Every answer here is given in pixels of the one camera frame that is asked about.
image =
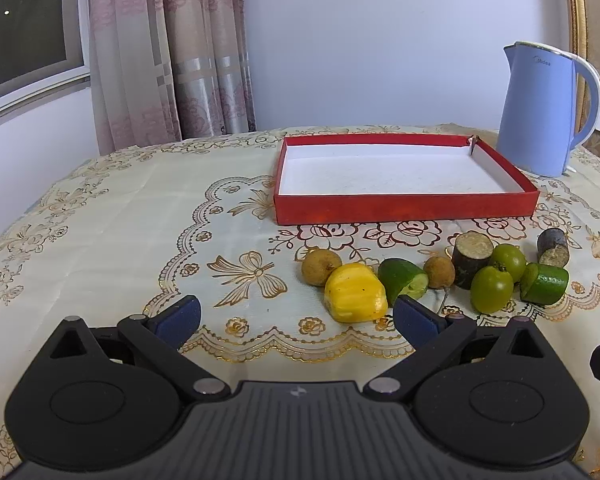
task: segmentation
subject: red box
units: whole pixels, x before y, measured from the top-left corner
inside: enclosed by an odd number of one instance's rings
[[[478,137],[285,137],[280,225],[531,216],[540,192]]]

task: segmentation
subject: window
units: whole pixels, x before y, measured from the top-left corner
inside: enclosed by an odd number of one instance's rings
[[[88,75],[78,0],[0,0],[0,111]]]

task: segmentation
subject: window frame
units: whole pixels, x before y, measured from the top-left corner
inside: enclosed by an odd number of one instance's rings
[[[67,59],[0,84],[0,116],[90,78],[89,0],[62,0],[62,26]]]

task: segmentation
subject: green fruit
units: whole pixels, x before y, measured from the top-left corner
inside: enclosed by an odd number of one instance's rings
[[[526,258],[522,251],[511,244],[500,244],[493,249],[489,265],[500,264],[511,275],[513,283],[522,278],[526,267]]]
[[[520,299],[551,305],[560,301],[568,283],[569,273],[562,267],[528,264],[520,280]]]
[[[483,314],[493,314],[506,306],[512,293],[513,279],[504,267],[483,267],[471,282],[471,304]]]
[[[378,279],[384,285],[389,308],[401,294],[419,300],[429,285],[427,273],[402,258],[388,258],[382,262],[378,267]]]

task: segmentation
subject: blue gripper pad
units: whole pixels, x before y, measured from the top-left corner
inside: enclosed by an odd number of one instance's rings
[[[395,329],[417,350],[436,338],[446,320],[409,296],[398,296],[394,303]]]
[[[186,343],[199,326],[200,302],[192,295],[185,296],[147,322],[149,330],[176,350]]]

